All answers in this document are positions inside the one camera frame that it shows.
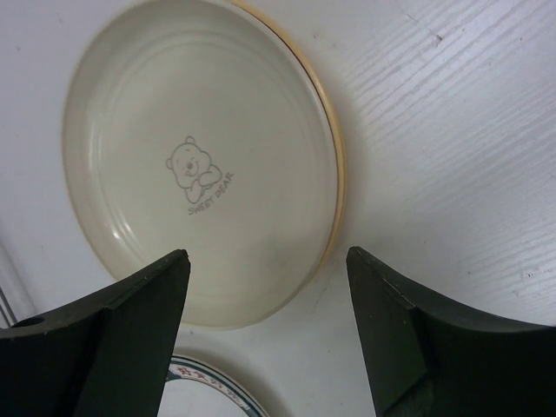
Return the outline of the yellow plate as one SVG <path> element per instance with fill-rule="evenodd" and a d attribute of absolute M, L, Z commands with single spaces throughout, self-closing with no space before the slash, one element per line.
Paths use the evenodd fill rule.
<path fill-rule="evenodd" d="M 243 1 L 232 1 L 235 7 L 244 10 L 252 17 L 264 24 L 270 31 L 272 31 L 281 41 L 288 47 L 290 52 L 295 56 L 304 71 L 306 72 L 310 82 L 312 83 L 318 101 L 323 108 L 327 118 L 328 132 L 332 136 L 332 143 L 335 152 L 335 165 L 337 174 L 336 184 L 336 204 L 334 212 L 334 221 L 330 230 L 327 246 L 322 254 L 322 257 L 308 278 L 302 283 L 298 291 L 304 289 L 314 278 L 318 275 L 320 270 L 326 264 L 328 257 L 333 253 L 334 246 L 338 240 L 338 235 L 341 231 L 342 221 L 346 212 L 347 197 L 348 197 L 348 163 L 345 140 L 341 130 L 340 118 L 337 114 L 334 103 L 330 95 L 321 82 L 321 78 L 314 69 L 314 66 L 308 59 L 302 48 L 295 42 L 295 40 L 288 34 L 286 30 L 281 28 L 269 16 L 258 10 L 253 5 L 244 3 Z"/>

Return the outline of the cream white plate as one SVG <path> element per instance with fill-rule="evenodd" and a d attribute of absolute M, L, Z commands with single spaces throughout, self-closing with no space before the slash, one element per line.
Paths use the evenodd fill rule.
<path fill-rule="evenodd" d="M 182 319 L 243 328 L 318 265 L 337 174 L 306 72 L 230 1 L 144 1 L 92 40 L 67 95 L 64 175 L 83 234 L 121 280 L 189 253 Z"/>

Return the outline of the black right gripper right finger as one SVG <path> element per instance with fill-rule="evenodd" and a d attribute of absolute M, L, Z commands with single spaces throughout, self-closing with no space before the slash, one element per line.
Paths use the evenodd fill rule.
<path fill-rule="evenodd" d="M 377 415 L 554 415 L 554 328 L 471 308 L 363 248 L 346 264 Z"/>

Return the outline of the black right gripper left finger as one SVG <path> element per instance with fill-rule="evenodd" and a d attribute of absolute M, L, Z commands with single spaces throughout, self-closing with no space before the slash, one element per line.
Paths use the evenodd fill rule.
<path fill-rule="evenodd" d="M 1 331 L 3 416 L 155 416 L 191 264 L 174 250 Z"/>

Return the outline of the white bowl green band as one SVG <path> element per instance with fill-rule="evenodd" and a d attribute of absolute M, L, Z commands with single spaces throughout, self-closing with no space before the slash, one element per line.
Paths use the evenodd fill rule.
<path fill-rule="evenodd" d="M 217 367 L 173 354 L 158 414 L 160 416 L 268 417 L 258 400 Z"/>

